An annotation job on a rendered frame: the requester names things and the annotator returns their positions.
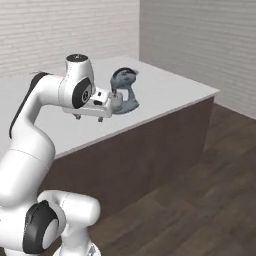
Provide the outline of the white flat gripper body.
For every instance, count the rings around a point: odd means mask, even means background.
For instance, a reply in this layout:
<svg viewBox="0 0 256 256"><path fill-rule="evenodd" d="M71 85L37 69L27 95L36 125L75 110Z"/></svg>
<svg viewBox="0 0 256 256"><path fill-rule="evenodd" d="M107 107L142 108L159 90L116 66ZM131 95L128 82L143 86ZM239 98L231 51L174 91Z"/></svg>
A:
<svg viewBox="0 0 256 256"><path fill-rule="evenodd" d="M87 115L110 118L112 116L111 99L108 98L102 105L90 105L89 103L86 103L79 109L63 108L63 111L73 115Z"/></svg>

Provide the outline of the grey-blue stand mixer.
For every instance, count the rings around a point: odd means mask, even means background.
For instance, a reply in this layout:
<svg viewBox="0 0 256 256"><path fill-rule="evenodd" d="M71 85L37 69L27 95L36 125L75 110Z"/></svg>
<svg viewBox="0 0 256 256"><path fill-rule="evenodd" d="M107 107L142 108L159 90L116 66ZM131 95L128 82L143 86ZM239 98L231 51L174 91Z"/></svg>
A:
<svg viewBox="0 0 256 256"><path fill-rule="evenodd" d="M112 107L113 113L122 115L131 112L139 107L132 84L136 82L138 71L129 67L122 67L116 70L111 79L112 89ZM128 92L128 99L124 100L122 95L118 93L119 89L126 90Z"/></svg>

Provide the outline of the dark brown kitchen island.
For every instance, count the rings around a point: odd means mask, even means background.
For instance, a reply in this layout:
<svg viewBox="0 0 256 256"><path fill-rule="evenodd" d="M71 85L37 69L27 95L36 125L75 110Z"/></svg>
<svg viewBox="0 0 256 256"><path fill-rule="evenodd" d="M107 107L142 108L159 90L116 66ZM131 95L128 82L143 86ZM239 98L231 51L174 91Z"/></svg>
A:
<svg viewBox="0 0 256 256"><path fill-rule="evenodd" d="M55 158L38 191L86 195L100 214L120 210L164 183L172 172L194 163L202 152L216 89L128 57L91 62L96 95L111 99L110 79L122 67L138 71L132 84L139 107L110 118L65 113L45 105L35 126L55 146ZM0 160L8 151L10 125L31 81L0 79Z"/></svg>

